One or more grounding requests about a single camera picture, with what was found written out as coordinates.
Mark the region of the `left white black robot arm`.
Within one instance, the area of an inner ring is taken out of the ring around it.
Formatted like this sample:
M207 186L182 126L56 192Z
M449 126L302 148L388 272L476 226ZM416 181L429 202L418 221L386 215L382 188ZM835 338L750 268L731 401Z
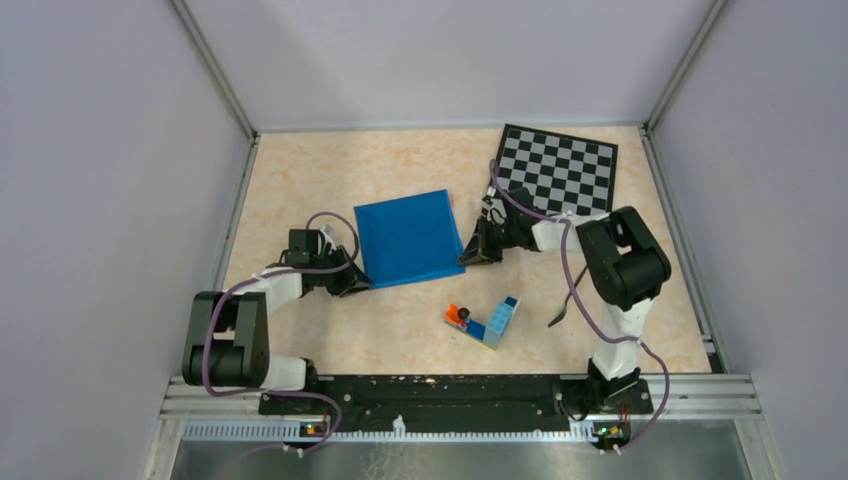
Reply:
M317 407L321 388L310 379L313 362L271 352L270 317L315 289L344 297L370 289L373 281L328 226L293 229L288 240L277 262L231 290L195 295L182 359L187 384L279 390L297 413Z

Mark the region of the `blue cloth napkin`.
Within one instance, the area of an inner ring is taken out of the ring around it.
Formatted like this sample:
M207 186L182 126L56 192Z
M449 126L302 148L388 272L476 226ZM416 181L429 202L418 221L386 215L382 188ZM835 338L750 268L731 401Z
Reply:
M354 208L365 273L375 289L461 275L463 245L447 190Z

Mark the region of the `colourful toy brick assembly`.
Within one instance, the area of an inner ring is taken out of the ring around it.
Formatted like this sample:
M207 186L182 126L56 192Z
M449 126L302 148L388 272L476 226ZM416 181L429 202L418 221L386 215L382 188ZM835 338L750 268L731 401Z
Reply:
M510 322L515 317L519 305L519 298L507 296L495 306L489 318L481 322L472 317L468 308L450 304L443 315L443 321L495 350L501 343Z

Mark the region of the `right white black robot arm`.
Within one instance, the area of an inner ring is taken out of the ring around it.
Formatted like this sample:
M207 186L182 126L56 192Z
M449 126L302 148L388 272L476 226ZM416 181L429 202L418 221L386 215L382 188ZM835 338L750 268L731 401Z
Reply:
M583 255L604 302L602 320L589 323L601 342L589 360L586 397L594 409L614 411L639 379L645 319L672 273L664 250L632 206L589 216L546 216L533 207L524 187L508 193L491 187L483 204L460 265L498 263L514 247Z

